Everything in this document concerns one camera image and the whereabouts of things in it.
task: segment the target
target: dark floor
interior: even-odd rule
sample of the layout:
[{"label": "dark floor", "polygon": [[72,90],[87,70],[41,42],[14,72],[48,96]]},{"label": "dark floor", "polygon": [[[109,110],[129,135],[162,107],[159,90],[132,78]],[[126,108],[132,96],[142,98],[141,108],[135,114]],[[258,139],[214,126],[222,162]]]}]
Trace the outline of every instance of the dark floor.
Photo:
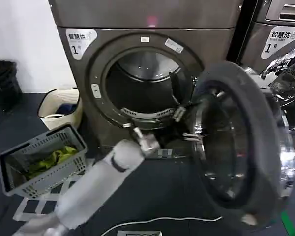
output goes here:
[{"label": "dark floor", "polygon": [[[47,130],[37,117],[37,106],[43,94],[26,94],[9,115],[0,111],[0,153]],[[88,145],[87,158],[100,158],[95,137],[86,119],[80,133]],[[23,222],[12,219],[22,197],[6,197],[0,183],[0,236],[12,235]],[[47,204],[51,211],[54,204]],[[295,190],[287,212],[295,223]],[[147,160],[85,225],[70,232],[74,236],[99,236],[111,226],[127,221],[148,220],[156,217],[215,218],[202,194],[196,171],[189,159]],[[223,220],[209,223],[199,221],[157,221],[144,225],[120,227],[119,230],[157,231],[165,236],[285,236],[280,219],[257,232],[238,232]],[[116,236],[116,231],[107,234]]]}]

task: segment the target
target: power cord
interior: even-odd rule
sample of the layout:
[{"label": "power cord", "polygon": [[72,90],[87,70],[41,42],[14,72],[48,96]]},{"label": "power cord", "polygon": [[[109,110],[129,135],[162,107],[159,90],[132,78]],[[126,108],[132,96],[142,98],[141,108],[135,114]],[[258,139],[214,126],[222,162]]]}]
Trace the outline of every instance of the power cord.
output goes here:
[{"label": "power cord", "polygon": [[109,233],[111,230],[114,230],[115,228],[118,228],[120,226],[146,224],[146,223],[151,223],[151,222],[154,222],[154,221],[157,221],[157,220],[178,220],[178,221],[182,221],[182,220],[198,220],[198,221],[215,222],[215,221],[218,221],[220,219],[222,219],[222,216],[220,216],[220,217],[218,217],[216,219],[201,219],[201,218],[196,218],[196,217],[185,217],[185,218],[159,217],[159,218],[146,220],[146,221],[133,221],[133,222],[127,222],[127,223],[118,224],[118,225],[112,226],[110,229],[106,230],[100,236],[104,236],[107,233]]}]

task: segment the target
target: front-loading washing machine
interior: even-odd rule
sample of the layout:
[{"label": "front-loading washing machine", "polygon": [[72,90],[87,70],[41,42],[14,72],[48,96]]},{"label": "front-loading washing machine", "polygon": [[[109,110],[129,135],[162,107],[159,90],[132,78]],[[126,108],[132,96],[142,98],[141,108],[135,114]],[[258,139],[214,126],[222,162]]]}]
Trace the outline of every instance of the front-loading washing machine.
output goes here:
[{"label": "front-loading washing machine", "polygon": [[[52,13],[104,150],[166,127],[204,67],[224,60],[242,0],[50,0]],[[171,143],[157,157],[186,155]]]},{"label": "front-loading washing machine", "polygon": [[220,62],[240,0],[50,3],[104,148],[129,138],[129,126],[156,135],[179,123],[187,138],[157,157],[191,154],[203,194],[233,227],[256,229],[277,216],[295,175],[285,116],[269,90]]},{"label": "front-loading washing machine", "polygon": [[229,59],[264,79],[295,132],[295,0],[245,1],[241,14]]}]

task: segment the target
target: label sticker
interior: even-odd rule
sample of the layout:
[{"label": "label sticker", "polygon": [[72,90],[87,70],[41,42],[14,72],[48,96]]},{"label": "label sticker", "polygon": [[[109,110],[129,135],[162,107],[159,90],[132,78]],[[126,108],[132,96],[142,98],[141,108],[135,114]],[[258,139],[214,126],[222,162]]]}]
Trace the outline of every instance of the label sticker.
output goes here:
[{"label": "label sticker", "polygon": [[98,84],[92,84],[91,89],[95,98],[102,98]]},{"label": "label sticker", "polygon": [[162,236],[161,231],[121,231],[118,230],[117,236]]},{"label": "label sticker", "polygon": [[141,43],[149,43],[149,37],[141,37]]},{"label": "label sticker", "polygon": [[173,49],[177,53],[181,53],[183,50],[183,47],[181,45],[177,44],[176,42],[174,42],[170,38],[168,38],[166,40],[165,46],[169,47],[170,49]]},{"label": "label sticker", "polygon": [[67,29],[65,34],[75,60],[81,60],[85,50],[97,38],[93,29]]},{"label": "label sticker", "polygon": [[274,27],[261,53],[262,59],[267,59],[272,56],[276,51],[283,48],[285,45],[295,40],[295,27],[289,26],[276,26]]}]

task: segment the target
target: washing machine door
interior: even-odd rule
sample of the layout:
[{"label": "washing machine door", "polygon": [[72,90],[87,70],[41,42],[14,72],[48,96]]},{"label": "washing machine door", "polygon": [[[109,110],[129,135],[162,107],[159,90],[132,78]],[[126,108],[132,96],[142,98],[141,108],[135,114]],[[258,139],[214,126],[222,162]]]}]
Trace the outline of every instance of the washing machine door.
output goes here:
[{"label": "washing machine door", "polygon": [[282,163],[294,159],[266,97],[241,67],[222,62],[198,78],[192,103],[190,130],[200,137],[192,152],[210,202],[228,225],[263,227],[290,194]]}]

